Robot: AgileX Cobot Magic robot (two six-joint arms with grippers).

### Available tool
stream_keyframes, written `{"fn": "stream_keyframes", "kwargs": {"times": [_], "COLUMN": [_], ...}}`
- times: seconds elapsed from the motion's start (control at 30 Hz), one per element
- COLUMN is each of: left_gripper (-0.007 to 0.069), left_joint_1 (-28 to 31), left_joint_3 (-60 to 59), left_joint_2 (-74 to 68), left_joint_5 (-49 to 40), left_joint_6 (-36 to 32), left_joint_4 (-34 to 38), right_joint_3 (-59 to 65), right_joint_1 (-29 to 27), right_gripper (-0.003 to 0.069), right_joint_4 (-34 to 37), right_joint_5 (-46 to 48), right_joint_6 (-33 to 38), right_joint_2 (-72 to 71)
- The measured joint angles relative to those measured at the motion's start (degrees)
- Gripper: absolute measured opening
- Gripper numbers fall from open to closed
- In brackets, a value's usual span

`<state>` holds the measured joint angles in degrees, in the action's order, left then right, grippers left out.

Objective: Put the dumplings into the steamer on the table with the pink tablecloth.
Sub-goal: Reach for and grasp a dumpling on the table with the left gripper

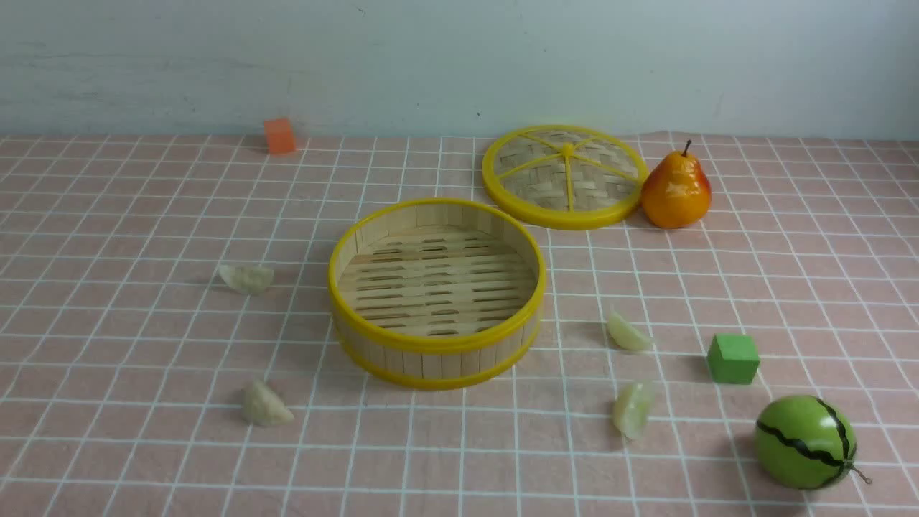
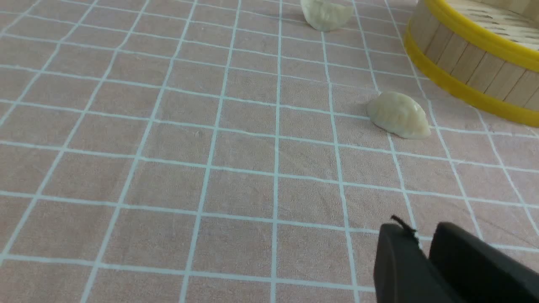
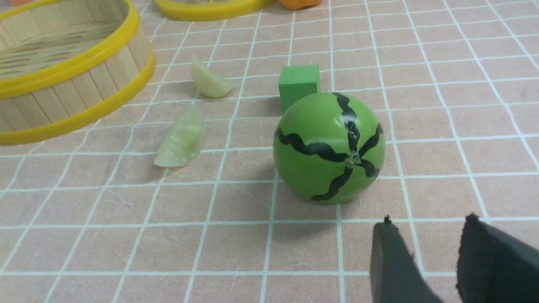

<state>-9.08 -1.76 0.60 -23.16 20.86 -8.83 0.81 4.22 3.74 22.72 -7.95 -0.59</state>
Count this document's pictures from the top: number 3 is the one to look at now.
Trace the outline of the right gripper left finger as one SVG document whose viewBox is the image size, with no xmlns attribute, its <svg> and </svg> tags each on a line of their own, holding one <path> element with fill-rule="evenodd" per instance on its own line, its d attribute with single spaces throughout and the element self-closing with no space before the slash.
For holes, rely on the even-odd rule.
<svg viewBox="0 0 539 303">
<path fill-rule="evenodd" d="M 389 215 L 372 232 L 370 287 L 374 303 L 441 303 L 414 263 Z"/>
</svg>

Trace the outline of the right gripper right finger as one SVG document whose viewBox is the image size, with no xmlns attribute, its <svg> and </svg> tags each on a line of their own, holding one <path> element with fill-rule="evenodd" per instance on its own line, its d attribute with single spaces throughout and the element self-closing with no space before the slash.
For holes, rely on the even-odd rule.
<svg viewBox="0 0 539 303">
<path fill-rule="evenodd" d="M 456 266 L 456 288 L 464 303 L 537 303 L 538 250 L 467 215 Z"/>
</svg>

